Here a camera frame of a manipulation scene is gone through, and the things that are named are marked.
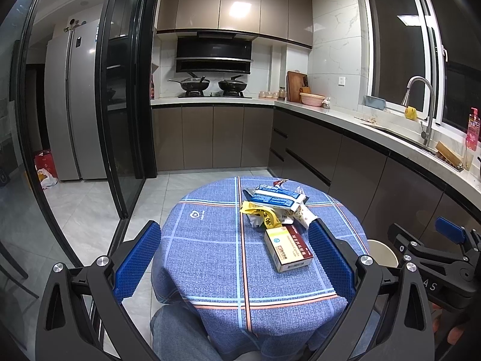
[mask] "blue plaid tablecloth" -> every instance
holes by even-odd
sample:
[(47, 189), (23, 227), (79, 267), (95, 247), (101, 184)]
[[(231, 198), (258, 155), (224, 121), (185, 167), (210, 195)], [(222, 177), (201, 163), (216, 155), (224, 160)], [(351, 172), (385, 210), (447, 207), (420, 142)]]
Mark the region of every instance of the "blue plaid tablecloth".
[[(307, 344), (326, 338), (346, 300), (337, 296), (317, 259), (307, 267), (277, 273), (264, 244), (264, 230), (239, 212), (242, 189), (270, 184), (271, 177), (231, 177), (186, 195), (172, 209), (153, 258), (152, 285), (162, 303), (186, 301), (225, 361), (261, 350), (262, 359), (288, 361)], [(367, 240), (357, 218), (340, 202), (301, 186), (307, 206), (334, 236), (358, 255)], [(297, 222), (307, 245), (307, 231)]]

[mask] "cutting board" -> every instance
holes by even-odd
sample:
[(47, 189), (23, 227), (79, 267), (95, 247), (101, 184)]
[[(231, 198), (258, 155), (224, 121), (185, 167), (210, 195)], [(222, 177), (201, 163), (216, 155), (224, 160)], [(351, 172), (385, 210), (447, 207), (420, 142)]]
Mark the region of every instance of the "cutting board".
[(301, 88), (309, 86), (307, 83), (307, 74), (287, 72), (287, 86), (289, 90), (289, 101), (300, 103), (301, 97), (299, 96), (299, 92)]

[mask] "kitchen faucet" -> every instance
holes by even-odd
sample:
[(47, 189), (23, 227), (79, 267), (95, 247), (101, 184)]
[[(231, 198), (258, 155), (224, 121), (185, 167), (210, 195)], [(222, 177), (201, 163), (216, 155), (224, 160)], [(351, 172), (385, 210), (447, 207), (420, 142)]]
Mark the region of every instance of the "kitchen faucet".
[(415, 81), (422, 81), (424, 84), (427, 85), (429, 90), (431, 91), (431, 96), (429, 98), (429, 113), (427, 114), (427, 129), (426, 132), (422, 132), (421, 137), (424, 138), (423, 145), (425, 147), (429, 147), (429, 143), (431, 141), (431, 134), (432, 134), (432, 120), (434, 119), (434, 90), (432, 89), (431, 83), (427, 81), (424, 77), (422, 76), (413, 76), (409, 79), (409, 82), (407, 83), (407, 91), (406, 94), (404, 95), (403, 102), (401, 105), (407, 107), (409, 103), (409, 94), (411, 92), (411, 87), (413, 86), (413, 83)]

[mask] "refrigerator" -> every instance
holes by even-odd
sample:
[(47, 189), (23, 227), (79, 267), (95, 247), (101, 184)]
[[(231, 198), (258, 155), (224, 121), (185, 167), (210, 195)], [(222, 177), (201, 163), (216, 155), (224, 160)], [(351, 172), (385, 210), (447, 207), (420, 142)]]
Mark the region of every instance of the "refrigerator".
[(106, 178), (95, 109), (99, 20), (50, 40), (45, 60), (45, 116), (60, 180)]

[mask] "range hood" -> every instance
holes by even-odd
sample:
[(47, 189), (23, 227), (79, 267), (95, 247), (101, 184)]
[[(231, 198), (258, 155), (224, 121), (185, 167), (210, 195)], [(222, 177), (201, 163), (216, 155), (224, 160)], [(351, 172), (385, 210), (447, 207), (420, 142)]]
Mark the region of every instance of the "range hood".
[(177, 40), (176, 72), (251, 73), (252, 41), (199, 32)]

